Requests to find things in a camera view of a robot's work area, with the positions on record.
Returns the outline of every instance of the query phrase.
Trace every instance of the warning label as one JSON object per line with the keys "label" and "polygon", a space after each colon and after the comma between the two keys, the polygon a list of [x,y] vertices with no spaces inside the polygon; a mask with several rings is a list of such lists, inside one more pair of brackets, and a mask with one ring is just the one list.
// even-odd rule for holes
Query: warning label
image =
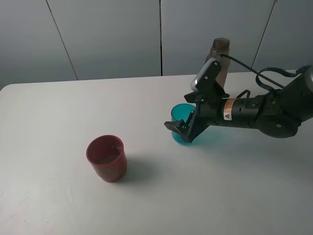
{"label": "warning label", "polygon": [[236,99],[229,99],[228,101],[226,101],[225,105],[224,105],[224,120],[226,121],[231,121],[231,110],[233,108],[233,105],[235,103]]}

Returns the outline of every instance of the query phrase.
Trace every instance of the black cable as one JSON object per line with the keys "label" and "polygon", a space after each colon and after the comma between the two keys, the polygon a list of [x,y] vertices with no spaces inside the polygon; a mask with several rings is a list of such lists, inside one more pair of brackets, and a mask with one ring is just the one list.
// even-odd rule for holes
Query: black cable
{"label": "black cable", "polygon": [[[299,74],[304,73],[309,67],[310,66],[301,67],[295,73],[294,72],[287,72],[286,70],[283,70],[280,68],[268,67],[268,68],[262,69],[261,71],[259,71],[259,73],[263,73],[265,71],[271,71],[271,72],[279,73],[280,75],[283,75],[284,77],[297,77]],[[255,81],[261,88],[266,89],[271,93],[276,92],[273,87],[266,85],[263,82],[261,82],[258,75],[256,75]]]}
{"label": "black cable", "polygon": [[249,97],[250,97],[250,94],[251,94],[251,91],[245,90],[245,91],[241,92],[236,98],[241,98],[241,97],[243,97],[243,95],[245,95],[245,94],[246,94],[246,97],[249,98]]}
{"label": "black cable", "polygon": [[268,77],[265,77],[264,75],[260,74],[258,71],[254,70],[253,68],[249,67],[248,65],[244,64],[243,62],[235,59],[234,57],[231,57],[229,55],[226,55],[226,54],[221,54],[222,57],[226,57],[228,59],[231,59],[233,61],[235,61],[236,63],[240,64],[241,66],[245,67],[246,69],[250,70],[251,72],[255,73],[256,75],[260,76],[261,78],[264,78],[266,81],[276,85],[277,87],[280,87],[280,88],[284,88],[283,85],[280,85],[278,82],[275,82],[273,81],[272,79],[268,78]]}

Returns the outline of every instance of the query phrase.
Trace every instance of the cup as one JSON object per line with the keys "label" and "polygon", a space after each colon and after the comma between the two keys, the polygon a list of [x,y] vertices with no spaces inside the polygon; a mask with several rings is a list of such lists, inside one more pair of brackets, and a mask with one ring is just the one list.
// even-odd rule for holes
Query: cup
{"label": "cup", "polygon": [[[195,106],[191,104],[178,104],[171,111],[172,121],[184,120],[187,121],[191,111],[195,110]],[[173,139],[180,144],[189,144],[185,142],[179,134],[172,131]]]}
{"label": "cup", "polygon": [[98,176],[106,182],[116,182],[126,173],[124,145],[116,136],[96,138],[89,144],[86,156]]}

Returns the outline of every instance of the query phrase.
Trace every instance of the plastic bottle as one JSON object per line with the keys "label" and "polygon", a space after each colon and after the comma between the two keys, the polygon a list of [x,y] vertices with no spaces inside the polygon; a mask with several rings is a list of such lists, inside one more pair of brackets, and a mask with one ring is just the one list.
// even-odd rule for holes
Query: plastic bottle
{"label": "plastic bottle", "polygon": [[[229,54],[229,40],[226,38],[217,38],[213,42],[209,55],[206,57],[205,62],[211,58],[216,58],[221,54]],[[220,84],[221,87],[224,87],[230,60],[228,58],[222,57],[221,59],[221,72],[216,78],[216,81]]]}

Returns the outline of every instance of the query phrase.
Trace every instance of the white table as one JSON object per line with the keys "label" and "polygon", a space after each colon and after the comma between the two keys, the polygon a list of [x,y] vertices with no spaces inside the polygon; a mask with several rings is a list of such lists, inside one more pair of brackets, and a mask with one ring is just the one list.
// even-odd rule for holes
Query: white table
{"label": "white table", "polygon": [[[313,121],[289,139],[209,127],[194,145],[179,145],[163,123],[193,78],[4,88],[0,234],[312,234]],[[229,74],[225,89],[232,97],[265,93],[251,73]],[[86,159],[104,134],[125,145],[128,173],[119,183],[102,181]]]}

